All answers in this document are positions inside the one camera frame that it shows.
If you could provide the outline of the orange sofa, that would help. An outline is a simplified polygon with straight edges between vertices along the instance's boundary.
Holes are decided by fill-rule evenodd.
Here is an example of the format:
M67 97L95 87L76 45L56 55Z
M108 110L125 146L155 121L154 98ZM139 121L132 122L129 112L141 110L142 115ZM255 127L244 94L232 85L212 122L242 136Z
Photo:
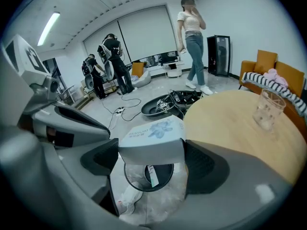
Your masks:
M249 83L249 82L243 83L241 81L244 72L254 72L255 65L256 65L256 61L255 62L254 61L247 61L247 60L242 61L239 83L240 83L241 86L247 87L252 92L260 94L261 90L264 89L263 87L259 87L255 84L252 84L252 83ZM302 98L304 101L307 102L307 78L305 77L305 74L304 74L303 90L302 90L302 94L301 94L300 98ZM295 124L295 126L299 130L301 130L301 132L303 132L303 133L307 132L307 118L300 116L298 114L298 112L296 111L294 105L289 100L287 100L285 98L283 98L283 99L286 103L286 107L285 107L283 112Z

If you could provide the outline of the black white striped blanket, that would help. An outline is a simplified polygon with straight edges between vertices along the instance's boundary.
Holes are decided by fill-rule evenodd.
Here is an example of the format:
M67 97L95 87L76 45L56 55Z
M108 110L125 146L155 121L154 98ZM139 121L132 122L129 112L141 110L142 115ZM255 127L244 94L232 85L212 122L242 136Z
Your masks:
M268 80L263 75L254 72L244 72L241 81L243 83L249 82L259 87L263 87L289 100L294 105L298 114L307 118L307 102L295 94L294 91L289 90L281 84L273 80Z

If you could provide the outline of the person's left white shoe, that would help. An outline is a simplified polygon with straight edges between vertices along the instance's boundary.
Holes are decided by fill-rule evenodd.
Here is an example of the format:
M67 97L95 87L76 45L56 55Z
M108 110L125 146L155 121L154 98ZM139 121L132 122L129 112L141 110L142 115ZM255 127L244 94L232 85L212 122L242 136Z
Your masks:
M135 204L143 196L143 191L136 189L137 186L140 186L140 184L138 182L133 182L132 185L126 188L125 192L116 202L120 215L131 215L134 212Z

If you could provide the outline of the orange cushion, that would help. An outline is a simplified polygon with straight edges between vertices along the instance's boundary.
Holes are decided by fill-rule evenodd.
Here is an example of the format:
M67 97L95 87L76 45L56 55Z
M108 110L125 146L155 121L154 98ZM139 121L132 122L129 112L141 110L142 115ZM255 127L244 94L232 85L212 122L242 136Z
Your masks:
M276 62L275 69L277 74L287 81L288 89L298 97L301 97L304 73L280 61Z
M277 53L258 50L254 72L259 74L267 73L270 69L274 68L277 58Z
M143 75L144 62L133 62L131 69L131 75L140 78Z

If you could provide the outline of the ceiling tube light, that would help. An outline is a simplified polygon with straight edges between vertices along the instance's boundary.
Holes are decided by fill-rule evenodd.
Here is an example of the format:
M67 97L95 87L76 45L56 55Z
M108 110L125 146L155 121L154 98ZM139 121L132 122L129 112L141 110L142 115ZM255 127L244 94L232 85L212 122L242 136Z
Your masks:
M54 12L50 19L48 20L46 26L44 27L44 30L38 40L37 46L42 46L49 34L49 32L51 31L53 25L55 24L55 22L58 20L58 18L60 17L60 13L59 12Z

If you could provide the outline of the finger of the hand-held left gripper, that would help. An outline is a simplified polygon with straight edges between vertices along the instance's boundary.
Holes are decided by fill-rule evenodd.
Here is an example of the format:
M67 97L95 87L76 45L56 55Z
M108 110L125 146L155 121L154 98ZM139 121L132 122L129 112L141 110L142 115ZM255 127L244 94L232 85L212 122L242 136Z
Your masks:
M110 137L110 131L68 120L55 111L39 111L33 114L33 121L53 128L55 142L99 142Z
M109 131L106 126L76 108L59 104L55 104L54 106L55 112L68 120Z

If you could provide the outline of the pink garment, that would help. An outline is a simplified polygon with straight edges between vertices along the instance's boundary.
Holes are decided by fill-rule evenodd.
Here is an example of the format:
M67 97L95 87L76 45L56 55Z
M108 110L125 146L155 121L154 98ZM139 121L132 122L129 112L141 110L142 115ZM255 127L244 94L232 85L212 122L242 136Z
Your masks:
M265 72L263 74L263 76L270 81L274 81L274 82L282 85L283 87L288 88L288 83L287 83L286 79L281 77L280 75L278 75L276 69L269 69L268 72Z

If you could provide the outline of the white low cabinet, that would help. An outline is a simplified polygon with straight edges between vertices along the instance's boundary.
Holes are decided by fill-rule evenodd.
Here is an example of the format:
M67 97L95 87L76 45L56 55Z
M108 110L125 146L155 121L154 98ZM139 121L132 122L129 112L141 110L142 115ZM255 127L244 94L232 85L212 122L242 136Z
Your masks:
M172 65L176 65L176 68L182 69L185 66L185 63L183 61L172 61L172 62L164 63L162 65L148 67L147 70L153 74L161 74L161 73L166 73L168 70L171 70L170 66Z

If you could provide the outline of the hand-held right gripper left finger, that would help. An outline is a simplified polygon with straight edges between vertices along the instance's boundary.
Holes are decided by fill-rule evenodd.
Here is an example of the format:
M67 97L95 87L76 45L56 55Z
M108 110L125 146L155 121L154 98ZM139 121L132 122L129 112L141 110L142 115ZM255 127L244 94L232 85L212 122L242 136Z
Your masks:
M110 175L118 160L118 139L60 149L57 154L73 181L100 207L119 216Z

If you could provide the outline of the white roller blind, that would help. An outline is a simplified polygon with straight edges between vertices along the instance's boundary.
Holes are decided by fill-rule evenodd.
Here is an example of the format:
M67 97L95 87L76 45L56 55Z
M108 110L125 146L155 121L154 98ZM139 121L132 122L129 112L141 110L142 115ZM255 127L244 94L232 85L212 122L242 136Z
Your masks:
M132 61L177 49L165 7L136 12L118 22Z
M127 50L126 50L126 47L125 47L125 44L124 44L124 40L122 38L120 28L119 28L117 21L114 21L114 22L108 24L107 26L101 28L100 30L98 30L96 33L94 33L93 35L91 35L90 37L88 37L84 41L84 45L85 45L87 53L88 54L94 54L97 62L101 66L103 66L103 63L102 63L101 58L100 58L100 56L97 52L97 49L98 49L98 46L104 40L105 36L109 33L114 34L118 38L118 41L121 43L122 52L123 52L121 59L122 59L122 61L124 62L125 65L129 65L131 63L131 61L130 61L129 55L127 53Z

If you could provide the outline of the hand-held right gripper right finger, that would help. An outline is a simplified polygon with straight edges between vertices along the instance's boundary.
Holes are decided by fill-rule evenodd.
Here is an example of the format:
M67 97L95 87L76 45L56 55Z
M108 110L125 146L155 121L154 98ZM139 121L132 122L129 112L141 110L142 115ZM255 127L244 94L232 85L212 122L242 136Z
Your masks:
M187 140L182 217L194 227L256 227L283 203L292 186L261 159Z

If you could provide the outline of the black glass-door cabinet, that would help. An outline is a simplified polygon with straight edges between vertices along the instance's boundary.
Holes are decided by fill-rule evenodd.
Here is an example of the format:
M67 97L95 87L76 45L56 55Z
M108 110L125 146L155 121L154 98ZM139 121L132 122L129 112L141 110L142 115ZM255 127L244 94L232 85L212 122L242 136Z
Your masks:
M231 60L230 36L207 37L208 72L219 77L228 77Z

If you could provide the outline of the wooden coffee table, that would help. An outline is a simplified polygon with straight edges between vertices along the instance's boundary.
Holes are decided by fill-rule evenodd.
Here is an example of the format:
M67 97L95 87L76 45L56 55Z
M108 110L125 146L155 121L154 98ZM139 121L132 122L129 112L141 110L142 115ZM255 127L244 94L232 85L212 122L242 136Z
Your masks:
M273 130L253 119L259 95L231 90L205 96L184 117L187 139L253 155L290 184L295 184L307 160L307 143L294 123L281 113Z

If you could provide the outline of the white box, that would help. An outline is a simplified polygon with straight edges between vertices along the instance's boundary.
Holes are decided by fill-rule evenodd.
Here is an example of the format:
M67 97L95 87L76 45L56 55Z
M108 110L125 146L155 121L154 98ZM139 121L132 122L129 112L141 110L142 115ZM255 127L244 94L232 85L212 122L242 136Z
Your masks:
M172 115L135 126L121 140L118 151L126 164L165 165L185 161L184 122Z

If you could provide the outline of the black mesh waste bin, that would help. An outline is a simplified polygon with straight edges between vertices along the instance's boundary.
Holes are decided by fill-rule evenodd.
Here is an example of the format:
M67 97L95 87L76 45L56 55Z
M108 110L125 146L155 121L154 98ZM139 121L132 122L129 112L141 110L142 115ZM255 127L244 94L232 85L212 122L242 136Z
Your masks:
M155 192L168 184L174 171L173 164L156 166L156 171L159 179L159 185L156 187L151 187L149 178L147 175L145 175L146 165L124 164L124 175L130 185L132 185L133 182L138 182L140 184L140 186L137 186L136 189L147 193Z

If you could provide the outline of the white round side table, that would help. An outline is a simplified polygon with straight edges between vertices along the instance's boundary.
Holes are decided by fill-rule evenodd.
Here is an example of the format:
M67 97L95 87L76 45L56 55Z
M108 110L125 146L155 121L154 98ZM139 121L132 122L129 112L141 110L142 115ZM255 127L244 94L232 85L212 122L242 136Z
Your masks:
M179 78L182 75L182 67L180 64L172 63L165 65L165 76L168 78Z

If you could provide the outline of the clear glass cup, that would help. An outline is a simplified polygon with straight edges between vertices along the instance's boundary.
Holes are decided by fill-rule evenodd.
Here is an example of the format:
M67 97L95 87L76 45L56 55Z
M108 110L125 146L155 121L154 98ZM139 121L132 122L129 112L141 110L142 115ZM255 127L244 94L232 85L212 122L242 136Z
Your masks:
M286 103L282 97L268 89L262 89L253 119L263 130L271 132L285 107Z

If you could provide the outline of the grey white beanbag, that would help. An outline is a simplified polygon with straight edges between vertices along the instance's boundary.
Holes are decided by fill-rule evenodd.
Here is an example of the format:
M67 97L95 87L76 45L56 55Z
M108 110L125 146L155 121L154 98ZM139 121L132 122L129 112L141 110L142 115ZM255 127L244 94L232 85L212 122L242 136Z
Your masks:
M151 75L147 68L143 69L143 74L141 77L136 77L132 75L132 69L129 71L132 86L134 88L141 88L151 82Z

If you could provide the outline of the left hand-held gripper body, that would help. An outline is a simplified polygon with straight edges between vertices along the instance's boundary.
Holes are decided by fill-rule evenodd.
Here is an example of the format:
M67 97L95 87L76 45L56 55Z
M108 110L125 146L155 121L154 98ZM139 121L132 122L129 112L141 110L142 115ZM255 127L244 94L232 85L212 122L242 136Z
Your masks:
M32 83L41 85L46 76L51 76L34 48L20 35L13 36L5 50L18 75L26 82L29 88ZM38 102L34 98L34 91L32 89L31 91L33 95L24 109L25 114L35 113L56 101Z

